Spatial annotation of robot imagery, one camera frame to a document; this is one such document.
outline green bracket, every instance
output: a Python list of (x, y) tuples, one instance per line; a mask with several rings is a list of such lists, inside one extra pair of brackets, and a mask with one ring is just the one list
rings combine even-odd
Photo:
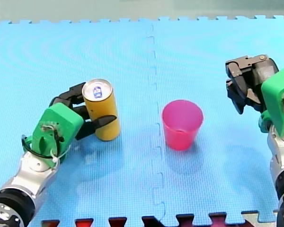
[(284, 136), (284, 69), (267, 79), (261, 87), (267, 110), (261, 114), (263, 127), (272, 122), (280, 135)]
[[(83, 125), (83, 118), (62, 103), (56, 103), (47, 108), (37, 124), (32, 137), (26, 139), (31, 143), (31, 149), (43, 156), (55, 156), (63, 154), (70, 146), (72, 140)], [(54, 138), (55, 129), (59, 136), (59, 153), (57, 152), (57, 141)], [(50, 167), (56, 164), (52, 159), (45, 159), (44, 162)]]

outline foam mat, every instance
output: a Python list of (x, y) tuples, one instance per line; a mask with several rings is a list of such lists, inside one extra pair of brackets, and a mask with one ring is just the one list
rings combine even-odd
[[(271, 153), (259, 114), (246, 109), (238, 115), (225, 88), (225, 61), (261, 53), (284, 67), (282, 17), (2, 22), (0, 186), (17, 170), (21, 135), (34, 130), (51, 99), (104, 78), (115, 88), (121, 136), (74, 142), (30, 226), (93, 218), (94, 227), (103, 227), (115, 217), (142, 226), (142, 216), (176, 226), (177, 214), (194, 214), (194, 225), (208, 225), (215, 212), (227, 213), (226, 222), (234, 224), (251, 210), (259, 211), (260, 221), (273, 221)], [(180, 98), (204, 112), (196, 144), (185, 153), (165, 146), (160, 121), (164, 105)]]

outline can lid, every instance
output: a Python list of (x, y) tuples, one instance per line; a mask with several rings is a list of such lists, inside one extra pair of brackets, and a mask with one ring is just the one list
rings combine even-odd
[(107, 99), (113, 91), (111, 84), (104, 79), (93, 79), (82, 88), (83, 96), (92, 102), (98, 102)]

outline pink plastic cup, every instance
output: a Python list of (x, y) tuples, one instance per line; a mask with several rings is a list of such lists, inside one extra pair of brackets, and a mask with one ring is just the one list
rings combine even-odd
[(203, 122), (202, 110), (187, 100), (168, 103), (162, 113), (165, 141), (174, 150), (187, 150)]

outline gray wall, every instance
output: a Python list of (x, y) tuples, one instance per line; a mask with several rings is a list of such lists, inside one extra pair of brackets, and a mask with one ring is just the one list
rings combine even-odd
[(0, 0), (0, 21), (284, 15), (284, 0)]

